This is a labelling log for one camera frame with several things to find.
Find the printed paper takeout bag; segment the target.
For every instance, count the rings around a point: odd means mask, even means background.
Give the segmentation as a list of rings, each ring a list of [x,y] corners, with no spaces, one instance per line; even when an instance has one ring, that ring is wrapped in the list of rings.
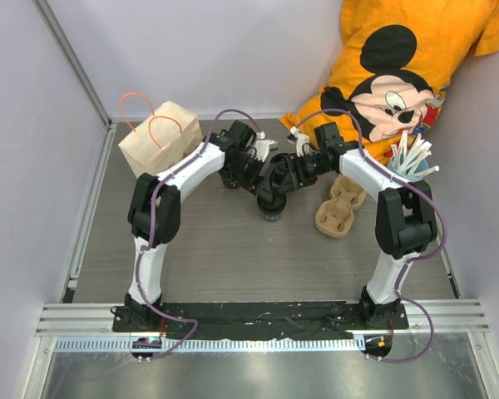
[[[133,126],[124,112],[124,100],[139,96],[150,107],[149,115]],[[139,93],[126,93],[119,102],[124,122],[131,132],[118,147],[135,177],[157,175],[168,170],[193,152],[203,140],[198,116],[182,106],[167,101],[155,108],[150,99]]]

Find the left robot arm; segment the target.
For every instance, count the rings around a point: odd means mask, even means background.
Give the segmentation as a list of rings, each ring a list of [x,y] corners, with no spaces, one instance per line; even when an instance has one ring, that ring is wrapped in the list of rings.
[[[182,161],[158,175],[141,175],[132,196],[128,222],[135,243],[135,263],[130,288],[124,304],[112,310],[115,332],[149,332],[165,314],[161,311],[161,274],[170,242],[180,228],[181,205],[210,175],[224,170],[226,181],[235,178],[244,168],[231,164],[247,160],[261,168],[278,143],[235,121],[223,134],[213,131],[196,150]]]

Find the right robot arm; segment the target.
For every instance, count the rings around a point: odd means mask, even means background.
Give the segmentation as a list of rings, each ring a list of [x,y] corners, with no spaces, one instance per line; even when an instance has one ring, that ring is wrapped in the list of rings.
[[[398,314],[401,287],[412,263],[437,236],[430,186],[411,181],[381,166],[358,142],[346,142],[330,123],[317,129],[318,151],[305,153],[307,135],[293,126],[289,140],[294,185],[301,188],[328,171],[338,171],[329,199],[316,211],[317,229],[342,238],[353,225],[354,213],[367,197],[377,204],[375,237],[381,250],[373,276],[363,287],[354,321],[368,328],[385,326]]]

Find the translucent single black cup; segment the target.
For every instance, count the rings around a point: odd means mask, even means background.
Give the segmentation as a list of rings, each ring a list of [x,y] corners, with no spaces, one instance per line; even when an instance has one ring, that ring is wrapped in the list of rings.
[[[276,207],[276,208],[259,207],[259,211],[264,220],[268,222],[275,222],[281,218],[284,212],[284,207]]]

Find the black coffee cup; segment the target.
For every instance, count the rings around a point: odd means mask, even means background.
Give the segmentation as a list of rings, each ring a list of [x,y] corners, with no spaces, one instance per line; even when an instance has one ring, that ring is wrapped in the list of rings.
[[[234,190],[240,187],[236,175],[229,170],[220,170],[219,175],[225,188]]]

